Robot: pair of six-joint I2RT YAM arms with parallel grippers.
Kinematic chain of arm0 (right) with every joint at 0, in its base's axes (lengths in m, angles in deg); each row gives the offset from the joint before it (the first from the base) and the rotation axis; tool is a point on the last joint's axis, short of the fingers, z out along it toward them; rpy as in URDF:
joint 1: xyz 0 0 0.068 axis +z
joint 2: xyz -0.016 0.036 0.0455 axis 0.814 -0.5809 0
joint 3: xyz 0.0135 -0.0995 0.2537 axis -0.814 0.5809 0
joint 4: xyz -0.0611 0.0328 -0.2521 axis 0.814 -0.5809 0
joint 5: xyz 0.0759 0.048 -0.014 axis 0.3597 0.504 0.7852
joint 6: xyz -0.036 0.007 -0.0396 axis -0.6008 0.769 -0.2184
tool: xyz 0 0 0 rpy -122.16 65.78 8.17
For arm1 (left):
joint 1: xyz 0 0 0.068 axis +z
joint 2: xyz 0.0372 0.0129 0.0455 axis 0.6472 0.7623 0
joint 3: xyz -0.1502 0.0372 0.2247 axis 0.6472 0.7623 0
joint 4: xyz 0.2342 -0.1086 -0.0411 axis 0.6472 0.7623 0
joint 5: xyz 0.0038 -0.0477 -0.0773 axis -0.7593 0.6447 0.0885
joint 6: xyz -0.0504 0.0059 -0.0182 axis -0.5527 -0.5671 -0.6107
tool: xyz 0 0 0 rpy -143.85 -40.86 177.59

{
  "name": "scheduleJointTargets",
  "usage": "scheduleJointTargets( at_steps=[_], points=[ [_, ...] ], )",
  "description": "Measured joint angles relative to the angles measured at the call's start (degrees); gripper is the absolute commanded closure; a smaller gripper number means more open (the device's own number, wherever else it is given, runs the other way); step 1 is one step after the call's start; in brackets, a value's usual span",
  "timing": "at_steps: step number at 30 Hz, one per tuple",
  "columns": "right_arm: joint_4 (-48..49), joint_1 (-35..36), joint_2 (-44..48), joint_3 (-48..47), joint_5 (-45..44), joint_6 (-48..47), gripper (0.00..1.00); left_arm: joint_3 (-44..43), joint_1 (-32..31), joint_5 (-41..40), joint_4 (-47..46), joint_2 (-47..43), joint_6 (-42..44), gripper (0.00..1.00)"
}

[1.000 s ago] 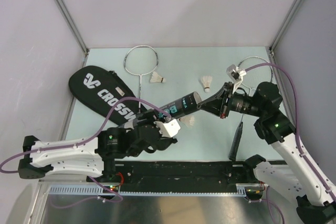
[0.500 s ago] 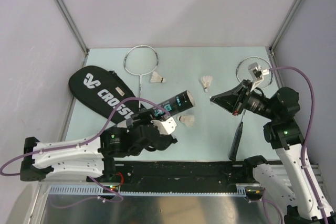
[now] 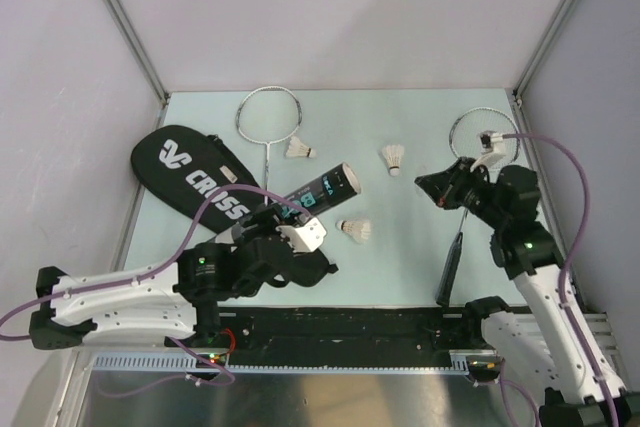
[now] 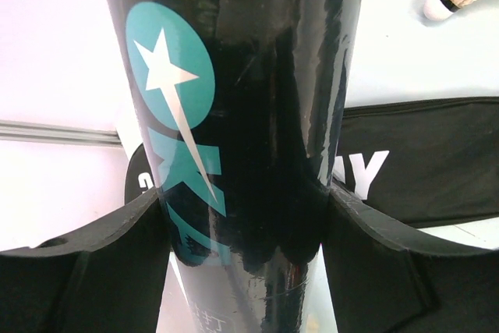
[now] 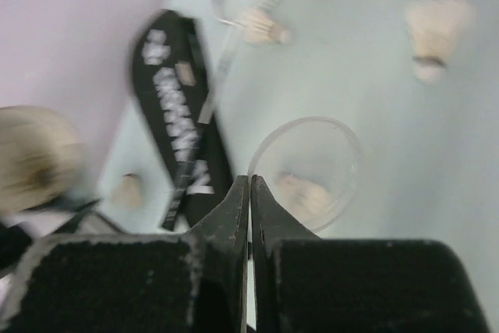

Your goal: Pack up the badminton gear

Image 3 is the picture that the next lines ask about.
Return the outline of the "shuttlecock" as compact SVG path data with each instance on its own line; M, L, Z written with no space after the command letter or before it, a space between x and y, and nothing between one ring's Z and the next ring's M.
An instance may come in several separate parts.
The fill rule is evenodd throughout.
M381 154L385 160L389 175L397 177L400 174L405 147L400 144L386 145L382 148Z
M285 152L286 158L315 158L317 152L314 148L307 145L299 137L292 136Z

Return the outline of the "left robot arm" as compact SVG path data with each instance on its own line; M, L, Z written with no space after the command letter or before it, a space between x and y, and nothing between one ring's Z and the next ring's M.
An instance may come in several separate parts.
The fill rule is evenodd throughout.
M285 219L270 207L236 225L229 241L199 243L161 264L89 277L43 267L31 343L61 350L120 327L207 347L221 336L220 303L253 297L265 284L282 288L295 281L298 259L315 253L325 237L318 218Z

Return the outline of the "black shuttlecock tube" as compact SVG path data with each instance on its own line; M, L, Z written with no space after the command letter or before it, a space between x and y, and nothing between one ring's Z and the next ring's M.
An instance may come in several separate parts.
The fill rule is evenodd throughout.
M208 240L209 243L235 245L255 238L280 235L284 225L298 227L362 192L360 182L347 163L329 169L293 193L276 197L255 186L239 192L260 197L256 207L250 207L231 227Z

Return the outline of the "shuttlecock table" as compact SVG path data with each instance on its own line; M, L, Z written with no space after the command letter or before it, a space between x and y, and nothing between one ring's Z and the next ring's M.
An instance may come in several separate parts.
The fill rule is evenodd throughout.
M336 227L342 233L348 235L355 242L364 243L369 240L372 232L372 223L369 219L339 220Z

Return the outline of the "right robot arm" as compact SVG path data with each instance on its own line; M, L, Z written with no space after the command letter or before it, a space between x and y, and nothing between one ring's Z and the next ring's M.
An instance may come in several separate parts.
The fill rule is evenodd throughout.
M639 398L600 349L564 276L557 244L537 219L536 172L508 165L490 182L485 168L460 158L415 183L436 206L464 207L492 229L494 262L524 298L540 333L528 334L512 308L493 296L466 304L464 340L476 348L491 346L543 396L539 425L628 425L638 413Z

